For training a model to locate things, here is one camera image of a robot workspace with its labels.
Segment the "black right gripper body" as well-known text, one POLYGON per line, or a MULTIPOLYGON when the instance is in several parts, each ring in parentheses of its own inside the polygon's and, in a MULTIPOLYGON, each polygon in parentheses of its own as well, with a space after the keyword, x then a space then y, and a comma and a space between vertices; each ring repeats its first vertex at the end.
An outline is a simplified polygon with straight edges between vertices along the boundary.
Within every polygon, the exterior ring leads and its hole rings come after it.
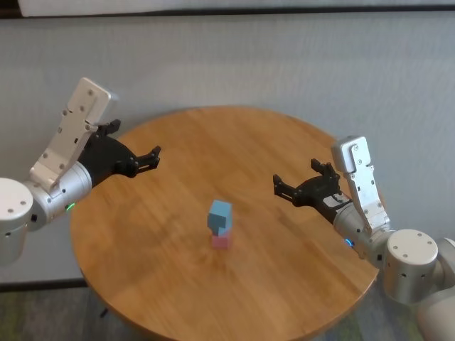
POLYGON ((342 192, 339 180, 339 176, 330 178, 317 176, 306 180, 293 190, 291 203, 295 207, 312 207, 333 224, 338 211, 352 203, 352 200, 342 192))

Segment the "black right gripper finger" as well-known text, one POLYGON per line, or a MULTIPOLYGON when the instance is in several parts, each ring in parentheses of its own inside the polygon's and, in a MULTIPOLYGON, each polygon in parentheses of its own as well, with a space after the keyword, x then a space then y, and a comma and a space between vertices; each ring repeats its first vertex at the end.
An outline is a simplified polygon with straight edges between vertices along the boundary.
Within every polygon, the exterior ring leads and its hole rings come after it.
POLYGON ((274 194, 276 196, 291 202, 292 205, 295 205, 298 202, 298 192, 296 191, 296 188, 284 183, 277 174, 273 175, 272 180, 274 186, 274 194))
POLYGON ((335 172, 331 163, 321 163, 317 159, 312 158, 311 168, 319 173, 327 181, 338 182, 340 179, 339 174, 335 172))

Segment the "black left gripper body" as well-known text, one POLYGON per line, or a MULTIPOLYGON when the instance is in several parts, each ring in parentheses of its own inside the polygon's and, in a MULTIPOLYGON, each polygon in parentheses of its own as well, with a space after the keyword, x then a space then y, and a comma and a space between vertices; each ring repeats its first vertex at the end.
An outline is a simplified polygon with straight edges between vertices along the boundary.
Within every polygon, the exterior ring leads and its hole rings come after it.
POLYGON ((118 140, 101 133, 93 133, 78 160, 96 187, 112 175, 134 178, 139 172, 136 156, 118 140))

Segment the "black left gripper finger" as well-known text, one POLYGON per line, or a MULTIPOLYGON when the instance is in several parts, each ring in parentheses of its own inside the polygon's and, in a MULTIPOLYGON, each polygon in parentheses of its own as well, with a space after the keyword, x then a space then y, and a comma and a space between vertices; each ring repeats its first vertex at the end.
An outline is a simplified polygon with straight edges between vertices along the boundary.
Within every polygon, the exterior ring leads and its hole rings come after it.
POLYGON ((110 134, 116 133, 121 126, 121 121, 119 119, 115 119, 109 123, 99 125, 95 132, 96 138, 103 138, 110 134))
POLYGON ((148 154, 137 156, 135 165, 138 171, 151 171, 157 169, 160 162, 161 147, 155 146, 148 154))

